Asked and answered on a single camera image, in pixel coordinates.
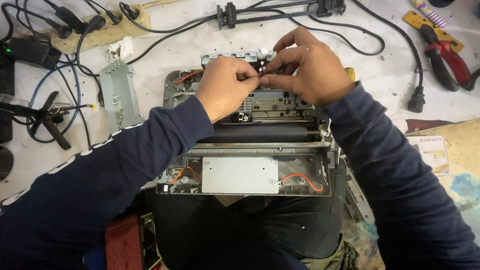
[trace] pliers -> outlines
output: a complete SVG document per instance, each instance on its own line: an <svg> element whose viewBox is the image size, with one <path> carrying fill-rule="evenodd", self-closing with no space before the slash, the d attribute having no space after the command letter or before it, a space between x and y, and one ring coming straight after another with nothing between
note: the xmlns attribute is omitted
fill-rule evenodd
<svg viewBox="0 0 480 270"><path fill-rule="evenodd" d="M428 44L425 49L425 55L430 59L433 72L440 84L452 92L457 92L459 85L468 91L473 90L480 72L477 71L470 75L467 64L457 53L450 49L450 41L439 40L431 26L423 24L420 28L420 34ZM445 59L452 69L458 83L448 72L442 58Z"/></svg>

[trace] person's right hand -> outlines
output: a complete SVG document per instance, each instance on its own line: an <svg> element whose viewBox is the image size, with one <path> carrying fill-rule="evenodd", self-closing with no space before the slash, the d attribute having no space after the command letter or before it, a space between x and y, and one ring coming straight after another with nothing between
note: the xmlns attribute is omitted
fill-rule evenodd
<svg viewBox="0 0 480 270"><path fill-rule="evenodd" d="M296 48L286 47L297 44ZM283 75L267 74L260 85L293 91L314 105L324 106L341 99L356 85L345 72L340 59L323 42L300 26L286 34L273 48L278 52L266 72L288 63Z"/></svg>

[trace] blue cable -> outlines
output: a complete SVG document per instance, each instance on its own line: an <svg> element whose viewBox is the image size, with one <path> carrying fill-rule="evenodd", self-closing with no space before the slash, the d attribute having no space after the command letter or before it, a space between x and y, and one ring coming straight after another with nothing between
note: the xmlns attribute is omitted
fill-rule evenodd
<svg viewBox="0 0 480 270"><path fill-rule="evenodd" d="M55 69L51 70L40 80L37 87L35 88L35 91L33 92L32 99L30 100L30 104L28 105L29 108L31 108L33 106L33 103L35 101L38 90L40 89L42 84L45 82L45 80L48 77L50 77L50 75L52 75L54 72L56 72L56 71L58 71L58 70L60 70L64 67L71 67L73 69L73 75L75 76L75 82L77 83L77 102L78 102L78 104L80 104L82 94L80 93L80 84L79 84L79 81L78 81L77 72L75 71L75 66L74 66L74 64L66 64L66 65L63 65L63 66L60 66L60 67L56 67ZM73 114L72 119L68 123L67 127L65 127L65 129L61 132L62 134L65 134L69 130L69 128L72 126L73 121L75 121L75 118L77 117L78 111L79 111L78 109L75 110L75 113ZM49 141L42 141L42 140L39 140L39 139L35 138L35 136L32 134L32 131L31 131L29 125L27 126L27 132L33 140L35 140L39 143L46 144L46 143L52 143L52 142L55 141L55 139L51 139Z"/></svg>

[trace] person's left hand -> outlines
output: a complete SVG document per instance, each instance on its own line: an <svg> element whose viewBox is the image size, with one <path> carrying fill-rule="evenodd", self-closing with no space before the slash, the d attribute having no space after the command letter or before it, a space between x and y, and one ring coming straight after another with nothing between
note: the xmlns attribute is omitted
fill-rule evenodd
<svg viewBox="0 0 480 270"><path fill-rule="evenodd" d="M219 56L207 64L195 95L215 123L236 111L258 83L259 75L248 62Z"/></svg>

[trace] hand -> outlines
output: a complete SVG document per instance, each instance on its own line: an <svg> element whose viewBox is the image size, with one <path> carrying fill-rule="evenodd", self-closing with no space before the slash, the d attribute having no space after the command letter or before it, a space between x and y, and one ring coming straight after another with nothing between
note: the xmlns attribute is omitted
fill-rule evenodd
<svg viewBox="0 0 480 270"><path fill-rule="evenodd" d="M258 82L259 75L248 62L219 56L207 64L195 95L215 123L236 111Z"/></svg>
<svg viewBox="0 0 480 270"><path fill-rule="evenodd" d="M297 44L296 48L286 47ZM356 85L345 72L340 59L307 29L298 27L275 45L278 52L266 67L266 72L288 66L283 75L267 74L260 85L293 91L314 105L324 106L341 99Z"/></svg>

